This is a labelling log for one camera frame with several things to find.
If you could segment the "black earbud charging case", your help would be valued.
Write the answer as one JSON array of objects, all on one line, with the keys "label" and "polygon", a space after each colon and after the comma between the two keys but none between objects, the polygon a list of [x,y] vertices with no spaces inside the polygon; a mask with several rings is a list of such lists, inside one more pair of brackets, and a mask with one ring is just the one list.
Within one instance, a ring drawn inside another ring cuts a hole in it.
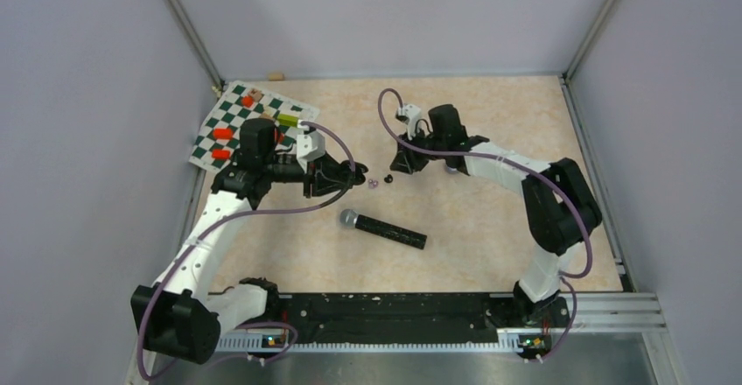
[{"label": "black earbud charging case", "polygon": [[368,172],[368,167],[362,163],[356,162],[354,164],[354,173],[356,175],[365,175]]}]

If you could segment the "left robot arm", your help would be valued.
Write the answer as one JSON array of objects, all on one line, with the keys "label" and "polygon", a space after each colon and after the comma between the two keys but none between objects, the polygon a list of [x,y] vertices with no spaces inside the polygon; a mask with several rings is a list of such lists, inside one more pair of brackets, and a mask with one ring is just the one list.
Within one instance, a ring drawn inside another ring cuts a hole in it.
[{"label": "left robot arm", "polygon": [[339,137],[315,122],[300,121],[293,152],[278,151],[280,130],[271,120],[255,118],[239,129],[239,145],[214,177],[201,216],[167,269],[151,286],[140,285],[130,304],[136,323],[137,363],[144,352],[203,364],[220,338],[254,320],[271,326],[280,316],[277,289],[266,280],[247,280],[221,293],[210,291],[218,268],[250,216],[289,215],[289,209],[261,209],[275,183],[300,184],[306,198],[326,196],[328,207],[365,183],[368,168],[348,155],[339,162],[326,151],[326,139]]}]

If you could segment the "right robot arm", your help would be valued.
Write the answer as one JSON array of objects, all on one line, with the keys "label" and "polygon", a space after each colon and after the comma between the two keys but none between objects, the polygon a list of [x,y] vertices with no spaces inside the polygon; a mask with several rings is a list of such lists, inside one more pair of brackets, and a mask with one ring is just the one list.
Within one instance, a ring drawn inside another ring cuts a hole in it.
[{"label": "right robot arm", "polygon": [[483,136],[470,136],[451,104],[428,112],[403,104],[395,119],[405,125],[398,135],[391,170],[413,174],[431,160],[468,176],[488,179],[523,199],[528,229],[536,249],[514,286],[513,313],[525,326],[535,326],[557,298],[572,250],[584,245],[603,215],[584,174],[570,158],[546,162],[506,150]]}]

